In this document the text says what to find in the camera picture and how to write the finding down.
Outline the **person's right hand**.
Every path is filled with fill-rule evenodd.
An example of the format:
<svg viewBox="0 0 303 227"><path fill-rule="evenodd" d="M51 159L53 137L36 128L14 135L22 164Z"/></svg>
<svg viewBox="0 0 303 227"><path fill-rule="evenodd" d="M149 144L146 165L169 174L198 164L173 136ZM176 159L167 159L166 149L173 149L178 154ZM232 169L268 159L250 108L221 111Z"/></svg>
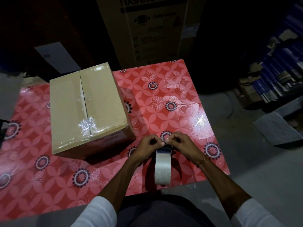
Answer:
<svg viewBox="0 0 303 227"><path fill-rule="evenodd" d="M195 145L191 138L179 131L172 133L167 140L178 141L178 149L181 154L183 154L187 159L189 159L193 164L200 167L200 164L206 160L206 155Z"/></svg>

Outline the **person's left hand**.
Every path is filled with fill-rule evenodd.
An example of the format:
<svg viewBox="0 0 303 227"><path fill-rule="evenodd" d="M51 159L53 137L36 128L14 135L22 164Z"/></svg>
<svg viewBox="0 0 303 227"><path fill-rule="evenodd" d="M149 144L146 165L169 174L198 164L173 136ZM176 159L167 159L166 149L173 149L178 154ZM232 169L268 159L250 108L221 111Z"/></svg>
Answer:
<svg viewBox="0 0 303 227"><path fill-rule="evenodd" d="M131 163L135 164L137 167L140 166L143 162L148 160L152 153L154 153L156 150L153 150L153 144L156 141L162 141L158 136L155 134L149 135L147 137L144 137L136 149L133 151L131 156L129 157L129 160Z"/></svg>

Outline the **clear packing tape roll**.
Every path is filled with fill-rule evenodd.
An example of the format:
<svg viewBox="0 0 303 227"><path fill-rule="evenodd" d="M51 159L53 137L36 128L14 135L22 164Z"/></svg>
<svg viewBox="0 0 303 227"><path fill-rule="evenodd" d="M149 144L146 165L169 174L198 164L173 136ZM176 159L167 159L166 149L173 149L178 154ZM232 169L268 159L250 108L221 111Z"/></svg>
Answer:
<svg viewBox="0 0 303 227"><path fill-rule="evenodd" d="M168 186L171 183L171 155L172 146L165 144L156 150L154 183L156 185Z"/></svg>

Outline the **person's right forearm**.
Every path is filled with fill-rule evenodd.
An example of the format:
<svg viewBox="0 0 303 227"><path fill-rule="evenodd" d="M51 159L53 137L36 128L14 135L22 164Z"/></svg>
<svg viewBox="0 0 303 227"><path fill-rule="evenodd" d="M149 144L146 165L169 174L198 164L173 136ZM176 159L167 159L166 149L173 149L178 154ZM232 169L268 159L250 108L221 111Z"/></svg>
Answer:
<svg viewBox="0 0 303 227"><path fill-rule="evenodd" d="M211 184L227 216L231 220L244 202L252 197L221 171L209 158L206 158L199 168Z"/></svg>

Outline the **person's left forearm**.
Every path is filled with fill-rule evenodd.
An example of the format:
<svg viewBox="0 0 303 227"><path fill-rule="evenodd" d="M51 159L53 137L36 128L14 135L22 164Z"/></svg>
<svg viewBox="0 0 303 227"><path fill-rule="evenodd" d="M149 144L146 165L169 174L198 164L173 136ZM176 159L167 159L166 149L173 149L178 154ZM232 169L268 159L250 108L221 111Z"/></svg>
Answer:
<svg viewBox="0 0 303 227"><path fill-rule="evenodd" d="M112 204L116 214L119 213L121 204L135 170L142 163L143 159L133 154L126 160L122 168L98 194L98 196L107 199L108 202Z"/></svg>

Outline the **person's dark trousers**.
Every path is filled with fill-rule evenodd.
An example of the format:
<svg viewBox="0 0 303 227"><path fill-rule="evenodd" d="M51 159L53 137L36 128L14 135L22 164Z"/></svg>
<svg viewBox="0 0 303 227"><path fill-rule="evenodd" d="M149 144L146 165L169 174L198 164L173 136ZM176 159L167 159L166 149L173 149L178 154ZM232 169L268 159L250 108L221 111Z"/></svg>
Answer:
<svg viewBox="0 0 303 227"><path fill-rule="evenodd" d="M161 191L123 199L116 227L215 227L188 199Z"/></svg>

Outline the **taped brown cardboard box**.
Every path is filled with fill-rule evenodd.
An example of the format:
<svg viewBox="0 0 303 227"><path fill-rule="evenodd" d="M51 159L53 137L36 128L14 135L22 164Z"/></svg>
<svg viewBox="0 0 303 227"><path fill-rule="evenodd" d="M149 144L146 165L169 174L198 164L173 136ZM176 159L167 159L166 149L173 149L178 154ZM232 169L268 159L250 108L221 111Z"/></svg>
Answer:
<svg viewBox="0 0 303 227"><path fill-rule="evenodd" d="M84 160L136 140L108 62L51 79L49 87L53 155Z"/></svg>

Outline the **grey flat board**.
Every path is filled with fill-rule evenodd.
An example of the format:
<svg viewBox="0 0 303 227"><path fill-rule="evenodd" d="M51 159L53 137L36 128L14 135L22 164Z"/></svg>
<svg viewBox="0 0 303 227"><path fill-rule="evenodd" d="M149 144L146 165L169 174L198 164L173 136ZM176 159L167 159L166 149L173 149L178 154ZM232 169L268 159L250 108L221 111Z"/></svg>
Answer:
<svg viewBox="0 0 303 227"><path fill-rule="evenodd" d="M303 142L303 134L289 125L277 112L266 114L252 124L273 146Z"/></svg>

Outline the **large printed cardboard carton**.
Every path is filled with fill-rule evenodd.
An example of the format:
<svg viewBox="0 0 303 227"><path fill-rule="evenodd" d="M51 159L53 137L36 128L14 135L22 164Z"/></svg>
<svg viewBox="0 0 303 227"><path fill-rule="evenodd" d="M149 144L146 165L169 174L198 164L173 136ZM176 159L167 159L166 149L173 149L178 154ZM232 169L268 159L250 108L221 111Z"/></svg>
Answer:
<svg viewBox="0 0 303 227"><path fill-rule="evenodd" d="M206 0L96 0L121 68L187 57Z"/></svg>

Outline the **stack of blue packets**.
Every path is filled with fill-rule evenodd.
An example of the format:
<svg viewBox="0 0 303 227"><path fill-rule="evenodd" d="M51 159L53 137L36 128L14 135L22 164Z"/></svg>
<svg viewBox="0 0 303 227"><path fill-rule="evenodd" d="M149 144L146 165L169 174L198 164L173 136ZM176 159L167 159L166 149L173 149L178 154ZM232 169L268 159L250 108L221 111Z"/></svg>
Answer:
<svg viewBox="0 0 303 227"><path fill-rule="evenodd" d="M244 108L303 93L303 0L291 7L261 55L234 89Z"/></svg>

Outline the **white paper sheet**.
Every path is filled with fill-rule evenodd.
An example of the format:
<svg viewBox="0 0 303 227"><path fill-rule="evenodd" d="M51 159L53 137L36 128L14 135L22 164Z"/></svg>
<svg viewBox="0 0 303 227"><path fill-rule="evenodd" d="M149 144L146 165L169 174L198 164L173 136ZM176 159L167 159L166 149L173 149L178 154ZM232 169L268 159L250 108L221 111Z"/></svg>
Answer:
<svg viewBox="0 0 303 227"><path fill-rule="evenodd" d="M37 46L34 49L60 74L81 70L60 42Z"/></svg>

